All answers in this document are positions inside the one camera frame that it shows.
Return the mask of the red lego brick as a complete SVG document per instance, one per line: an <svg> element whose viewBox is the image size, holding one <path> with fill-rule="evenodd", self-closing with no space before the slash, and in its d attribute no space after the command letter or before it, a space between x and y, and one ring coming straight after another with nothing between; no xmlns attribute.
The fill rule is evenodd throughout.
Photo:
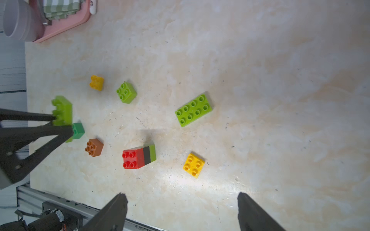
<svg viewBox="0 0 370 231"><path fill-rule="evenodd" d="M122 158L125 169L139 169L145 165L143 147L124 150L122 152Z"/></svg>

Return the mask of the lime square lego brick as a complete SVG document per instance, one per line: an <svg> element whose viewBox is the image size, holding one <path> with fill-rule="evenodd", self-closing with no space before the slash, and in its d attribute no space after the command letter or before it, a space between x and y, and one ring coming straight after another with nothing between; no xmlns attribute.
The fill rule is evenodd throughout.
<svg viewBox="0 0 370 231"><path fill-rule="evenodd" d="M150 151L150 162L156 161L157 157L156 157L156 149L155 149L154 144L149 146L149 151Z"/></svg>

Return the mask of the long lime lego brick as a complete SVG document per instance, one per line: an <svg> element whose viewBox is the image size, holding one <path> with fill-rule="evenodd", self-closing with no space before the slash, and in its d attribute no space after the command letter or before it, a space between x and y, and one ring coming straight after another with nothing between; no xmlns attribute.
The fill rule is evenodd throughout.
<svg viewBox="0 0 370 231"><path fill-rule="evenodd" d="M55 119L53 126L72 126L73 110L72 103L64 96L58 95L52 100L55 110L52 111Z"/></svg>

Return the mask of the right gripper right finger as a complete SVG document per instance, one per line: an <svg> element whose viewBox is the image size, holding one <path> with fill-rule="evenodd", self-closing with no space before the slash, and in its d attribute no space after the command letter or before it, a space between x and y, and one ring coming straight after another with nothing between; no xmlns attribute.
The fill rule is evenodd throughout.
<svg viewBox="0 0 370 231"><path fill-rule="evenodd" d="M241 231L286 231L246 193L238 195Z"/></svg>

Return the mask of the black lego brick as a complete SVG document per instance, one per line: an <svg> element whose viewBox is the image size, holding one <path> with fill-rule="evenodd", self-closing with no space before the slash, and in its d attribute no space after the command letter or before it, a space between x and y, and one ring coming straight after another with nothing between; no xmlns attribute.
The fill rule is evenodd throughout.
<svg viewBox="0 0 370 231"><path fill-rule="evenodd" d="M144 165L151 163L151 156L150 156L150 147L146 146L143 148L143 154L144 154Z"/></svg>

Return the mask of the long lime lego plate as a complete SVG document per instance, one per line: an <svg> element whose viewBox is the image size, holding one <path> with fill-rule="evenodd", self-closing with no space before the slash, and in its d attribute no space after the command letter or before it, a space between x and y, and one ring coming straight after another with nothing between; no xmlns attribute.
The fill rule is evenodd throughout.
<svg viewBox="0 0 370 231"><path fill-rule="evenodd" d="M180 126L183 128L210 113L212 110L206 95L201 94L176 110L175 115Z"/></svg>

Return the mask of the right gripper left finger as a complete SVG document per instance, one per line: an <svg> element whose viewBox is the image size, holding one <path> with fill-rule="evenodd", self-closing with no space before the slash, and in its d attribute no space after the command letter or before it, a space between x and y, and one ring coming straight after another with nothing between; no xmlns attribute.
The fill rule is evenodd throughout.
<svg viewBox="0 0 370 231"><path fill-rule="evenodd" d="M123 231L128 211L128 200L125 194L117 194L105 205L81 231Z"/></svg>

